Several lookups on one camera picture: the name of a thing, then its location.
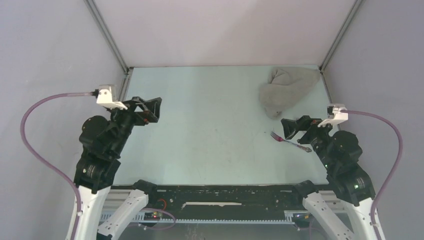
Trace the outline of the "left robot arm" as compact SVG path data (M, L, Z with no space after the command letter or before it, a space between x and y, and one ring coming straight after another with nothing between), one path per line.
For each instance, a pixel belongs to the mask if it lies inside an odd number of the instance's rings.
M157 123L162 98L130 100L106 107L110 118L95 115L82 125L79 141L82 154L76 165L75 198L68 240L116 240L143 208L153 208L158 202L157 185L138 180L124 202L103 224L99 224L106 198L121 165L121 153L135 126Z

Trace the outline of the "grey cloth napkin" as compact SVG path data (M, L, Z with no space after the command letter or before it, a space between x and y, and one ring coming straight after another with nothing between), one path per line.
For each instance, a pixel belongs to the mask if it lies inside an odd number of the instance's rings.
M267 83L259 87L258 100L270 119L294 107L308 95L321 78L318 69L280 66L271 70Z

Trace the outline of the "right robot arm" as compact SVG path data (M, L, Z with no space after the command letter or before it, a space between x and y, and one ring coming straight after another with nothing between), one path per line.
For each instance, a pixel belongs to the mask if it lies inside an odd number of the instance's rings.
M343 205L351 227L347 227L325 202L316 186L306 180L296 184L291 194L291 204L306 209L319 222L331 240L383 240L385 235L379 216L372 208L376 193L369 175L359 166L363 150L357 137L348 131L329 132L348 119L345 113L336 113L328 119L304 115L298 120L281 120L284 137L292 139L298 132L300 145L311 145L326 169L326 179L336 198Z

